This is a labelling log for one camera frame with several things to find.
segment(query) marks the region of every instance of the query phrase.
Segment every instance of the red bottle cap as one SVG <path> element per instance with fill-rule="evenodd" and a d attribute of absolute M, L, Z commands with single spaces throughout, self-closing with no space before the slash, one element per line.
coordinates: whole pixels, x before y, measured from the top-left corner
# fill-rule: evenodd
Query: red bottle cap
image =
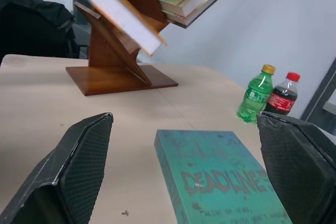
<path fill-rule="evenodd" d="M 300 75 L 297 73 L 289 72 L 286 76 L 287 79 L 291 81 L 299 81 L 300 80 Z"/>

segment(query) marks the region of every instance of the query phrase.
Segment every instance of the bottle cap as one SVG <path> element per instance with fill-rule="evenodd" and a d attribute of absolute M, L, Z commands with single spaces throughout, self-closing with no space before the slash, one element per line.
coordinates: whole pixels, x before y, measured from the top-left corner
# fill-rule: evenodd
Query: bottle cap
<path fill-rule="evenodd" d="M 274 74 L 275 67 L 273 67 L 272 65 L 263 65 L 262 72 L 269 73 L 269 74 Z"/>
<path fill-rule="evenodd" d="M 299 81 L 300 80 L 300 75 L 297 73 L 289 72 L 286 76 L 287 79 L 291 81 Z"/>

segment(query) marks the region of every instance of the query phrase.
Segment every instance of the green bottle label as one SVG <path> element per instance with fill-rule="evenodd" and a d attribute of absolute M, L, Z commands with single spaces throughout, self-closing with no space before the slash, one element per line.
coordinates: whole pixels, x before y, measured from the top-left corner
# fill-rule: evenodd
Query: green bottle label
<path fill-rule="evenodd" d="M 254 102 L 266 103 L 268 100 L 269 94 L 260 93 L 259 91 L 248 87 L 245 93 L 245 98 Z"/>

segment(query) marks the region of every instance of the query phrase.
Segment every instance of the beige table surface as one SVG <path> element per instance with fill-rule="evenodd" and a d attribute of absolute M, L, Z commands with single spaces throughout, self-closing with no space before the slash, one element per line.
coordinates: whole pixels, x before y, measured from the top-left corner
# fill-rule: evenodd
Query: beige table surface
<path fill-rule="evenodd" d="M 264 166 L 255 124 L 236 116 L 244 89 L 203 67 L 157 66 L 175 88 L 84 97 L 65 66 L 6 56 L 0 67 L 0 211 L 72 124 L 112 112 L 105 177 L 90 223 L 176 223 L 154 149 L 157 129 L 233 131 Z M 129 216 L 121 213 L 127 210 Z"/>

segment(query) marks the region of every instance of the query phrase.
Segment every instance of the plastic bottle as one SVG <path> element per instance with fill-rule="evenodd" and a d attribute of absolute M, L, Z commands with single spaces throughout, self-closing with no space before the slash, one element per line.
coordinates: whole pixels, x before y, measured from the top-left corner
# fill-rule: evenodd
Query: plastic bottle
<path fill-rule="evenodd" d="M 263 110 L 269 95 L 272 93 L 272 75 L 274 72 L 275 67 L 264 65 L 261 73 L 248 84 L 243 102 L 237 112 L 237 115 L 245 122 L 257 122 L 257 114 Z"/>
<path fill-rule="evenodd" d="M 298 97 L 296 83 L 299 79 L 299 74 L 288 73 L 286 80 L 274 88 L 266 104 L 265 111 L 287 115 Z"/>

